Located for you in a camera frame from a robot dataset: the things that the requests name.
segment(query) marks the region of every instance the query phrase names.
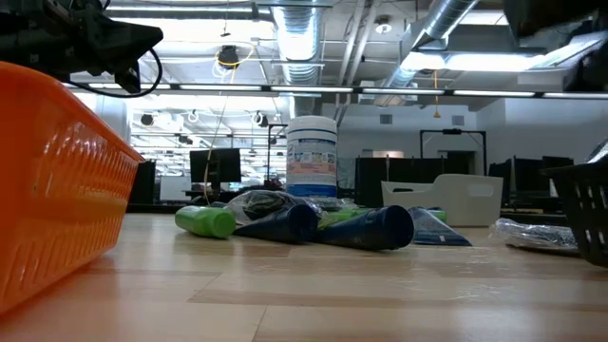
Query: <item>blue tube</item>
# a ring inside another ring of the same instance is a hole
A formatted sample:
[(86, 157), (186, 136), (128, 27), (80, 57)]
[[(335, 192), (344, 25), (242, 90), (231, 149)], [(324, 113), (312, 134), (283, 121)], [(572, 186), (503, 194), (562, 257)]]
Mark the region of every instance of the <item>blue tube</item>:
[(395, 250), (409, 245), (414, 224), (408, 211), (392, 205), (371, 210), (318, 231), (315, 241), (371, 251)]
[(318, 218), (306, 204), (282, 208), (264, 218), (237, 228), (233, 235), (270, 241), (302, 243), (311, 241)]

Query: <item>white container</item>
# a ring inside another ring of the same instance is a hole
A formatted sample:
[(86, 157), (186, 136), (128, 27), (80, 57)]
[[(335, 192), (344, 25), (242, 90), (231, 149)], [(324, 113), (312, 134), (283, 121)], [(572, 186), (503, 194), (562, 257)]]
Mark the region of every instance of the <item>white container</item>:
[(322, 116), (290, 120), (287, 130), (287, 192), (336, 197), (337, 127)]

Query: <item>black basket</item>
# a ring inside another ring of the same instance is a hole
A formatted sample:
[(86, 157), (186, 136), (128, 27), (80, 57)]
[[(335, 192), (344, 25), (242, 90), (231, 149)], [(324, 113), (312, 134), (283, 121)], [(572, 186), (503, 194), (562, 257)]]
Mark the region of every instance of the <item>black basket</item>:
[(553, 179), (580, 254), (608, 267), (608, 161), (543, 170)]

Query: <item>green tube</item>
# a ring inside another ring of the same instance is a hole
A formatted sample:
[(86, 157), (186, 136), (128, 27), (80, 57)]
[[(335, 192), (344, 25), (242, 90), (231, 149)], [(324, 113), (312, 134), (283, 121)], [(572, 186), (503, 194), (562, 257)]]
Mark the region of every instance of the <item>green tube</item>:
[(235, 216), (222, 208), (187, 206), (175, 214), (181, 229), (206, 238), (228, 238), (237, 228)]

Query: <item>fluorescent light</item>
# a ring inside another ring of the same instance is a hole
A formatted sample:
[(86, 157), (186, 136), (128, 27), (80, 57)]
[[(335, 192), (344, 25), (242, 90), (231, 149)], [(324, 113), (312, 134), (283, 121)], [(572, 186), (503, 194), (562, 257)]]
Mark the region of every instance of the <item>fluorescent light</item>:
[(532, 91), (454, 90), (457, 96), (532, 97)]
[(209, 90), (209, 91), (260, 91), (259, 85), (180, 85), (184, 90)]
[(121, 89), (121, 86), (117, 84), (89, 84), (88, 86), (96, 89)]
[(402, 69), (432, 69), (439, 70), (446, 68), (444, 57), (438, 54), (410, 52), (405, 60), (401, 63)]
[(545, 99), (608, 100), (606, 93), (545, 93)]
[[(142, 89), (149, 89), (151, 88), (152, 85), (151, 84), (142, 84)], [(158, 90), (162, 90), (162, 89), (171, 89), (171, 85), (158, 85), (156, 87), (156, 89)]]
[[(204, 5), (200, 6), (200, 7), (186, 7), (186, 6), (171, 6), (170, 3), (168, 3), (168, 6), (162, 6), (162, 7), (155, 7), (155, 6), (110, 6), (109, 8), (107, 8), (108, 10), (115, 10), (115, 11), (122, 11), (122, 10), (137, 10), (137, 11), (193, 11), (193, 12), (205, 12), (205, 11), (217, 11), (216, 8), (213, 7), (205, 7)], [(251, 11), (250, 9), (246, 9), (246, 8), (231, 8), (231, 7), (225, 7), (221, 9), (222, 11), (228, 11), (228, 12), (249, 12)]]
[(458, 53), (446, 61), (446, 69), (462, 71), (511, 71), (531, 68), (538, 62), (536, 56), (496, 53)]
[(390, 94), (390, 95), (444, 95), (440, 89), (418, 89), (418, 88), (364, 88), (366, 94)]
[(351, 87), (345, 86), (292, 86), (292, 85), (274, 85), (271, 86), (271, 91), (287, 91), (287, 92), (328, 92), (328, 93), (352, 93)]

